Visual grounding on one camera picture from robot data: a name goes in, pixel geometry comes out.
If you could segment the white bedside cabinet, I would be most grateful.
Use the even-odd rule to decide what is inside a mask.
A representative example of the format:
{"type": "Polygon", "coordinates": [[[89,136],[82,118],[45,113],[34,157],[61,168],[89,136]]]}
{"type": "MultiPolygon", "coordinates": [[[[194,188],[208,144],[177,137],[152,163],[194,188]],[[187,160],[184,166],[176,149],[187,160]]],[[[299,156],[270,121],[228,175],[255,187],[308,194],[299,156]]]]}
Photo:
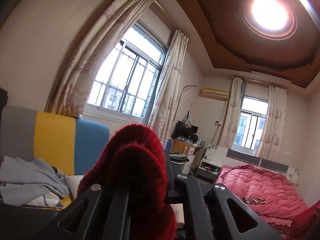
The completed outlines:
{"type": "Polygon", "coordinates": [[[223,167],[227,151],[226,148],[209,144],[201,157],[195,177],[209,183],[215,182],[223,167]]]}

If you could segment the floral curtain panel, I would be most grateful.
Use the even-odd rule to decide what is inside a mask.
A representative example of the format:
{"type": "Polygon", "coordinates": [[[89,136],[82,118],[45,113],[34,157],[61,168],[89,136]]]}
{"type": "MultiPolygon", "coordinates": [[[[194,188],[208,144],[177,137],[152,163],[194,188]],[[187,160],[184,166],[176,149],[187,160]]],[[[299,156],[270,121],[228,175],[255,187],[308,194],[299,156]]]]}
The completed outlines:
{"type": "Polygon", "coordinates": [[[163,145],[169,137],[177,109],[182,66],[188,41],[189,38],[181,30],[175,31],[165,57],[148,122],[148,126],[156,133],[163,145]]]}
{"type": "Polygon", "coordinates": [[[50,97],[48,113],[79,118],[96,74],[112,49],[154,0],[114,0],[72,53],[50,97]]]}

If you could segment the red knitted sweater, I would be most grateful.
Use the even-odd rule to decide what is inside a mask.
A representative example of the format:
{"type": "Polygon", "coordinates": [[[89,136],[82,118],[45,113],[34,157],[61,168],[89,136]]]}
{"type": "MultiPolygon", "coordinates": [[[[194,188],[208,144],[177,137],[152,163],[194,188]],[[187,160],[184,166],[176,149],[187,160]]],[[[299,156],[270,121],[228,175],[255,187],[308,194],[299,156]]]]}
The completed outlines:
{"type": "Polygon", "coordinates": [[[77,194],[93,184],[106,192],[129,192],[132,239],[174,239],[176,219],[166,203],[167,171],[163,147],[149,127],[131,124],[107,143],[98,162],[84,175],[77,194]]]}

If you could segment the large window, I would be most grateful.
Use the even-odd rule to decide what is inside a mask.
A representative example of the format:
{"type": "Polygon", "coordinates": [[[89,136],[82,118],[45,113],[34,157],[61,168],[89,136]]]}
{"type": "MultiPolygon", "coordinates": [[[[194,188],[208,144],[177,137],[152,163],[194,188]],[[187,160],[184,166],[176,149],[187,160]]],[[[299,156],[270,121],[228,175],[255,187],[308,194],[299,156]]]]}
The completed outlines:
{"type": "Polygon", "coordinates": [[[101,64],[86,103],[99,111],[147,120],[166,53],[149,31],[134,24],[101,64]]]}

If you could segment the small window curtain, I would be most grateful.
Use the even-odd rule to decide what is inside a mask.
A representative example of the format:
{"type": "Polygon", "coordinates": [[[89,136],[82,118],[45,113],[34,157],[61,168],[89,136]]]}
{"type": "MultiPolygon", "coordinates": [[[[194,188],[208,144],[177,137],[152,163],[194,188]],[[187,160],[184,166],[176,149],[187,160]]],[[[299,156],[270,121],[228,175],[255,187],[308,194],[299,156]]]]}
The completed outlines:
{"type": "Polygon", "coordinates": [[[228,100],[228,107],[223,123],[223,129],[220,135],[219,147],[231,148],[237,134],[242,102],[246,90],[246,82],[234,77],[228,100]]]}
{"type": "Polygon", "coordinates": [[[276,86],[268,89],[268,108],[257,156],[277,161],[283,142],[287,108],[287,90],[276,86]]]}

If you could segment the wall air conditioner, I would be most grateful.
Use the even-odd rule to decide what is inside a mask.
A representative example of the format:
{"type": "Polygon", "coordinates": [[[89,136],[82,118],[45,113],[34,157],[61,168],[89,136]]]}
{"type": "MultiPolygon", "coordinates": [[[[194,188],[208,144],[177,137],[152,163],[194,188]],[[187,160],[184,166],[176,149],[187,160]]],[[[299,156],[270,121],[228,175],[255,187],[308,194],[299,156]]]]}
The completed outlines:
{"type": "Polygon", "coordinates": [[[229,98],[229,91],[224,89],[204,87],[200,89],[200,97],[213,100],[227,101],[229,98]]]}

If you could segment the grey yellow blue sofa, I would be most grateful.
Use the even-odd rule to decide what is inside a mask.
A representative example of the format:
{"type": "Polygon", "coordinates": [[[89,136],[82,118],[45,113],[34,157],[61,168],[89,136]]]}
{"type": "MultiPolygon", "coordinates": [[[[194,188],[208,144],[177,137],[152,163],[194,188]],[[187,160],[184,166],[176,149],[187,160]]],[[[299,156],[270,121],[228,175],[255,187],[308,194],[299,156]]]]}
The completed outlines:
{"type": "Polygon", "coordinates": [[[64,208],[76,197],[79,181],[97,162],[109,140],[98,122],[6,106],[1,112],[1,162],[5,156],[32,161],[41,158],[68,177],[69,195],[50,192],[23,206],[64,208]]]}

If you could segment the small window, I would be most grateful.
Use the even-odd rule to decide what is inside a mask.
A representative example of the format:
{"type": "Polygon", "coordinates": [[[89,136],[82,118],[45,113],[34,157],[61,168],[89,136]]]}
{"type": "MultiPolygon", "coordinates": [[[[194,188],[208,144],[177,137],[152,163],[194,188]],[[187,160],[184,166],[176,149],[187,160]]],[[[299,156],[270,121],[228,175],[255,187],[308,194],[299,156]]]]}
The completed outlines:
{"type": "Polygon", "coordinates": [[[232,149],[256,156],[265,126],[267,101],[245,96],[232,149]]]}

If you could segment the floral curtain left panel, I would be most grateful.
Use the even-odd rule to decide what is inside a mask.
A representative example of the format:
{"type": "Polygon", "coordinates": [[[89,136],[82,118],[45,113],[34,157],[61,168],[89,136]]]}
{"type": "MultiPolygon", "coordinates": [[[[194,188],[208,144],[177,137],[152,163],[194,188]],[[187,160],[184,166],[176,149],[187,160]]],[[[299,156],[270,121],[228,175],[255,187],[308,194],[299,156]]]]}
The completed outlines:
{"type": "Polygon", "coordinates": [[[48,113],[79,118],[96,74],[112,49],[154,0],[114,0],[72,53],[50,97],[48,113]]]}

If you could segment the small window left curtain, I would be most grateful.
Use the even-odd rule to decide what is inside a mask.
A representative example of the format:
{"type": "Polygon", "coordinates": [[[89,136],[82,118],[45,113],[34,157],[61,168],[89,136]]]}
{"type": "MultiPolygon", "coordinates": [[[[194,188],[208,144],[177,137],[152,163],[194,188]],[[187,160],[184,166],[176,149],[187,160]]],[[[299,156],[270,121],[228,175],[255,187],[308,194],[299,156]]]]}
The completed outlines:
{"type": "Polygon", "coordinates": [[[246,82],[234,77],[228,100],[228,107],[223,123],[223,129],[220,135],[219,147],[231,148],[237,134],[242,102],[246,90],[246,82]]]}

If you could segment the bed headboard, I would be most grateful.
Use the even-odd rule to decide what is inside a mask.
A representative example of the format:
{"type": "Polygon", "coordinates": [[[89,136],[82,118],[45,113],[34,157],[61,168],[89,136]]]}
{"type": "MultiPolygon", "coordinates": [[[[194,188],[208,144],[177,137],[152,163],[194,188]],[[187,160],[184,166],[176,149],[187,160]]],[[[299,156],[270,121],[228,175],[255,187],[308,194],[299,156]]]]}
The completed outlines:
{"type": "Polygon", "coordinates": [[[298,180],[300,175],[300,170],[296,168],[289,167],[288,165],[277,163],[275,161],[255,157],[249,154],[240,153],[235,150],[228,149],[227,158],[242,161],[244,163],[252,164],[257,167],[268,169],[274,172],[285,173],[288,181],[295,188],[298,187],[298,180]]]}

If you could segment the round ceiling lamp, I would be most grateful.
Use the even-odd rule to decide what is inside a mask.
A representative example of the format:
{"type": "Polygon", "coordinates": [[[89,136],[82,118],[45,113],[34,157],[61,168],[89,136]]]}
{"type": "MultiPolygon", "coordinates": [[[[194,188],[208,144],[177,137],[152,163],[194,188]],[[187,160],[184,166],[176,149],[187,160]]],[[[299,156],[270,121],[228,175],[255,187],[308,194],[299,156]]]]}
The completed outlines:
{"type": "Polygon", "coordinates": [[[252,32],[268,40],[287,40],[297,30],[296,15],[282,0],[241,0],[240,16],[252,32]]]}

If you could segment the small window right curtain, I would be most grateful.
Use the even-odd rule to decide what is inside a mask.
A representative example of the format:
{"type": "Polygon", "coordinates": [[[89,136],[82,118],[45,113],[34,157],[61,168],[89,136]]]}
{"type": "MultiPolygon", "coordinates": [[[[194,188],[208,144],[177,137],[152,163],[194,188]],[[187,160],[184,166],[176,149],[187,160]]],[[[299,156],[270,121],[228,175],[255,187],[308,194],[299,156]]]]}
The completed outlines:
{"type": "Polygon", "coordinates": [[[268,89],[268,108],[257,156],[277,161],[283,142],[287,108],[287,90],[276,86],[268,89]]]}

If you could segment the light grey garment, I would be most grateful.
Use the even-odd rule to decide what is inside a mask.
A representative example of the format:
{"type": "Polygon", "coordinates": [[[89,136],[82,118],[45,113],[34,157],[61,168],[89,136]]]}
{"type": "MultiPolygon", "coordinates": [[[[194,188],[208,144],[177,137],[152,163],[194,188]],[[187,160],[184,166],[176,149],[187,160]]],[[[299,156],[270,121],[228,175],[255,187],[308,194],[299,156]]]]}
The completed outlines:
{"type": "Polygon", "coordinates": [[[4,157],[1,162],[1,202],[23,206],[50,192],[66,198],[69,195],[67,175],[41,158],[24,161],[4,157]]]}

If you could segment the floral curtain right panel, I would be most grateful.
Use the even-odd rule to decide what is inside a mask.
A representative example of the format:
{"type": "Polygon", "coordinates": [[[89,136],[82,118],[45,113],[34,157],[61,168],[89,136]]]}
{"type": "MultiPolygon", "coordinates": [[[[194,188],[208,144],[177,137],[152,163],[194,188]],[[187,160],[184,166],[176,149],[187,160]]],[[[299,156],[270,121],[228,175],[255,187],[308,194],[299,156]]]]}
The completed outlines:
{"type": "Polygon", "coordinates": [[[188,41],[189,38],[181,30],[175,31],[165,57],[148,122],[148,126],[156,133],[163,145],[169,137],[177,109],[182,66],[188,41]]]}

